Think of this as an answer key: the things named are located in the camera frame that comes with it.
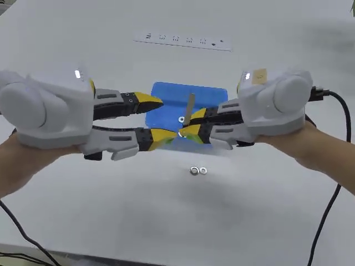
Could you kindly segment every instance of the tan sticker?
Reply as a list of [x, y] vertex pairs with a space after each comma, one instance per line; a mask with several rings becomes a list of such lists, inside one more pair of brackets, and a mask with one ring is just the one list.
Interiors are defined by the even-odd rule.
[[253, 71], [253, 77], [251, 84], [260, 85], [267, 82], [267, 71], [266, 68], [257, 69]]

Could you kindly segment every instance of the metal washer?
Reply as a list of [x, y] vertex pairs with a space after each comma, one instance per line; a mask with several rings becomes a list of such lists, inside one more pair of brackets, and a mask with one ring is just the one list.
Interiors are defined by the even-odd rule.
[[190, 173], [193, 175], [193, 176], [197, 176], [199, 173], [200, 173], [200, 169], [196, 166], [193, 166], [190, 168]]
[[206, 167], [201, 167], [201, 168], [199, 169], [199, 172], [200, 172], [200, 174], [202, 174], [202, 175], [207, 175], [207, 168], [206, 168]]

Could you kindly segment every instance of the black cable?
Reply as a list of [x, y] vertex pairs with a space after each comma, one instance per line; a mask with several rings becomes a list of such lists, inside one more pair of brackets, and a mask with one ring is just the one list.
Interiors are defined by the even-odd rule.
[[35, 263], [35, 264], [39, 264], [39, 265], [43, 265], [43, 266], [49, 266], [50, 264], [44, 264], [42, 262], [39, 262], [37, 260], [33, 260], [33, 259], [29, 259], [29, 258], [24, 258], [24, 257], [21, 257], [21, 256], [0, 256], [0, 258], [11, 258], [11, 259], [22, 259], [22, 260], [26, 260], [28, 262], [32, 262], [32, 263]]
[[61, 266], [56, 259], [54, 259], [52, 257], [51, 254], [49, 254], [48, 251], [46, 251], [38, 242], [36, 242], [35, 240], [29, 238], [25, 231], [23, 230], [22, 226], [20, 225], [20, 223], [18, 222], [18, 220], [16, 219], [16, 217], [13, 215], [13, 213], [9, 210], [9, 208], [0, 200], [0, 207], [6, 212], [6, 214], [10, 217], [10, 219], [12, 220], [12, 222], [15, 224], [15, 226], [17, 227], [17, 229], [19, 230], [20, 234], [22, 235], [22, 237], [29, 243], [33, 244], [34, 246], [36, 246], [40, 251], [43, 252], [44, 255], [46, 255], [48, 257], [48, 259], [50, 259], [50, 261], [52, 261], [54, 263], [55, 266]]
[[[324, 91], [324, 96], [329, 96], [329, 95], [336, 98], [340, 102], [340, 104], [342, 105], [342, 107], [344, 109], [345, 121], [346, 121], [346, 141], [351, 142], [351, 116], [350, 116], [350, 111], [349, 111], [348, 105], [346, 104], [344, 99], [339, 94], [334, 93], [332, 91]], [[331, 199], [327, 205], [326, 210], [323, 213], [321, 222], [319, 223], [315, 238], [312, 243], [311, 254], [310, 254], [310, 258], [308, 260], [307, 266], [312, 265], [313, 257], [315, 255], [316, 245], [317, 245], [318, 239], [321, 235], [324, 223], [326, 222], [329, 211], [331, 210], [335, 200], [337, 199], [341, 188], [342, 188], [342, 186], [338, 184], [335, 191], [334, 191], [333, 196], [331, 197]]]
[[33, 263], [37, 263], [37, 264], [41, 264], [41, 265], [45, 265], [45, 266], [52, 266], [51, 264], [40, 260], [38, 258], [35, 257], [31, 257], [29, 255], [26, 255], [24, 253], [6, 253], [6, 252], [0, 252], [0, 257], [7, 257], [7, 258], [17, 258], [17, 259], [23, 259], [23, 260], [31, 260], [31, 262]]

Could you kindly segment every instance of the human hand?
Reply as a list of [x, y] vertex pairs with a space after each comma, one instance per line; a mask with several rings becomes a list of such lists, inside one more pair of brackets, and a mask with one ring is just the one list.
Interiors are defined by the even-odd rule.
[[308, 158], [312, 156], [315, 140], [322, 134], [324, 133], [306, 121], [305, 126], [294, 133], [280, 136], [260, 136], [257, 142], [269, 144], [293, 157], [302, 166], [318, 171]]
[[0, 198], [22, 188], [56, 159], [80, 153], [77, 147], [40, 150], [22, 145], [13, 134], [0, 145]]

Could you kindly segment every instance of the human arm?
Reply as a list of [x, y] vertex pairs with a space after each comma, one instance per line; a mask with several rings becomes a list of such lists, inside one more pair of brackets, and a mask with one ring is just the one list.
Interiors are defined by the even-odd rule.
[[52, 150], [26, 147], [13, 134], [0, 144], [0, 198], [22, 188], [34, 174], [58, 158], [77, 152], [76, 147]]
[[264, 142], [295, 158], [306, 168], [322, 172], [355, 195], [355, 145], [329, 136], [307, 122], [295, 133], [262, 136]]

